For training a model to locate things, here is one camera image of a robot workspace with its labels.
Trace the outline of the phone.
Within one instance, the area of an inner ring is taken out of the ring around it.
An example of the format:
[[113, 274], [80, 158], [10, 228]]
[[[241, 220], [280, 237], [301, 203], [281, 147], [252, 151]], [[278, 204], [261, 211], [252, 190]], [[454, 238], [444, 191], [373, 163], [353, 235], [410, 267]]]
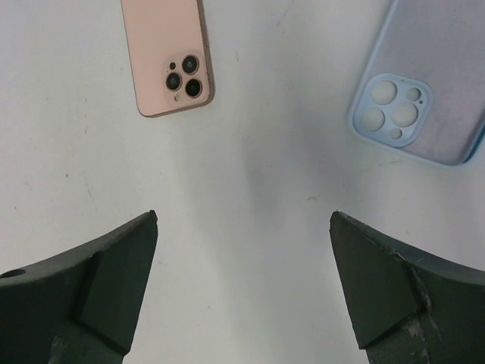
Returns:
[[484, 3], [392, 2], [348, 123], [403, 155], [467, 163], [484, 138]]

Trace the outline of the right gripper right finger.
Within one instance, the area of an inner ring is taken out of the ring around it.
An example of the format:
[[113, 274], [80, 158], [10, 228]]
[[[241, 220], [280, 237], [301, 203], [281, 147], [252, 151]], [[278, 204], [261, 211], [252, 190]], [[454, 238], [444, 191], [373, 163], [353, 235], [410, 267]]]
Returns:
[[344, 212], [330, 241], [359, 349], [370, 363], [482, 363], [484, 273]]

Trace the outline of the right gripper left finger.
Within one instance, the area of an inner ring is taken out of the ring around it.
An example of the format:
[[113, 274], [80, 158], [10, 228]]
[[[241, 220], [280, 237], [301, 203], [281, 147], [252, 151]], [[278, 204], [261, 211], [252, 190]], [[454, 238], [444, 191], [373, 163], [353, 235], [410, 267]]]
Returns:
[[121, 363], [130, 352], [158, 239], [149, 211], [1, 275], [3, 363]]

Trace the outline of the gold pink smartphone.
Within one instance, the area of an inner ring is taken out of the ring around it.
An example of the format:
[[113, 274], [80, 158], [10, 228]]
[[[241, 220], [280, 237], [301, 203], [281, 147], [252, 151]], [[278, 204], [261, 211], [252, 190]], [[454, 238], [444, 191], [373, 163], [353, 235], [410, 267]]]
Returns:
[[136, 105], [147, 118], [214, 98], [203, 2], [122, 0]]

